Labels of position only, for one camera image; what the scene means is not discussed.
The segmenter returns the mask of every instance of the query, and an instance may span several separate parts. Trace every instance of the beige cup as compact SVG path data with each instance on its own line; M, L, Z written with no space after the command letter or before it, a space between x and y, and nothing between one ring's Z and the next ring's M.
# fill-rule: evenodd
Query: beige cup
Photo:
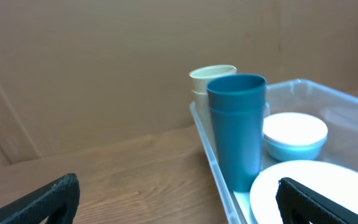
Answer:
M193 91L206 94L206 85L209 81L236 72L237 69L233 65L212 65L193 70L189 76L193 80Z
M211 115L209 113L208 95L206 93L197 93L195 91L193 91L193 94L196 101L196 110L198 116L200 117L201 123L203 124L208 140L211 143L211 147L215 153L215 157L216 159L218 159L218 154L216 152L215 146L215 138L212 129Z

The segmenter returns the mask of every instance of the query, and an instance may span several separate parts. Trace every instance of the light blue bowl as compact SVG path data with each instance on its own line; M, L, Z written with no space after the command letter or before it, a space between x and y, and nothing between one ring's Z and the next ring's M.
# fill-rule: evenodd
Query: light blue bowl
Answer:
M307 146L288 146L264 138L268 153L280 161L316 159L326 141L327 137Z

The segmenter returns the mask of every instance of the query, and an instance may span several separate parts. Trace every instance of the bowl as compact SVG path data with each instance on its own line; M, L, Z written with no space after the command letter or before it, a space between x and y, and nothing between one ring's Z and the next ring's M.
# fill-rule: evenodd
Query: bowl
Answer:
M328 136L322 120L296 112L268 116L263 132L267 152L280 161L316 159Z

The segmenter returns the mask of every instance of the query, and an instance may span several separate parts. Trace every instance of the clear plastic bin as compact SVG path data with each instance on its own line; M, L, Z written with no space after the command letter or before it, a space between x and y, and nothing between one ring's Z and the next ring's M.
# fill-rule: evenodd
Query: clear plastic bin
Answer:
M291 80L269 85L267 101L272 114L296 111L322 119L328 127L328 140L318 160L358 171L357 97L309 80ZM194 102L190 104L190 111L200 134L228 222L230 224L256 223L250 210L249 193L228 191ZM264 150L262 170L276 163L278 161Z

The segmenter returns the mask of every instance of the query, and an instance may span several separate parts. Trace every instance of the cup rim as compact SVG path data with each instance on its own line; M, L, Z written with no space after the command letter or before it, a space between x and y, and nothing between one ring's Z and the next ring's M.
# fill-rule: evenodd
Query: cup rim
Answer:
M216 82L216 81L218 81L218 80L220 80L222 78L231 78L231 77L238 77L238 76L261 78L263 80L263 82L259 86L256 86L254 88L251 88L251 89L248 89L248 90L240 90L240 91L216 91L216 90L211 90L209 88L211 83L214 83L214 82ZM267 85L267 80L262 75L258 75L258 74L254 74L254 73L240 73L240 74L227 75L225 77L214 79L214 80L210 81L207 84L206 89L207 89L208 93L217 94L217 95L232 96L232 95L241 95L241 94L244 94L244 93L252 93L252 92L255 92L255 91L260 91L261 88L266 88L266 85Z
M203 70L208 70L208 69L213 69L213 68L222 68L222 67L227 67L227 68L231 68L231 70L235 70L235 72L237 71L237 68L234 66L234 65L210 65L210 66L205 66L205 67L201 67L201 68L197 68L193 71L191 71L189 73L189 76L191 78L194 78L194 79L200 79L200 80L203 80L203 79L210 79L210 78L216 78L216 77L219 77L221 76L222 74L225 74L225 73L222 73L222 74L217 74L217 75L209 75L209 76L206 76L206 77L197 77L195 76L195 74L197 74L198 72L201 72Z
M191 90L193 93L195 94L199 94L199 95L208 95L207 93L200 93L200 92L197 92L197 91L194 91L194 90Z
M260 110L260 108L255 107L255 108L250 108L247 111L224 111L224 110L215 109L211 105L208 105L208 107L210 110L213 110L215 113L229 114L229 115L247 114L247 113L252 113L256 110Z

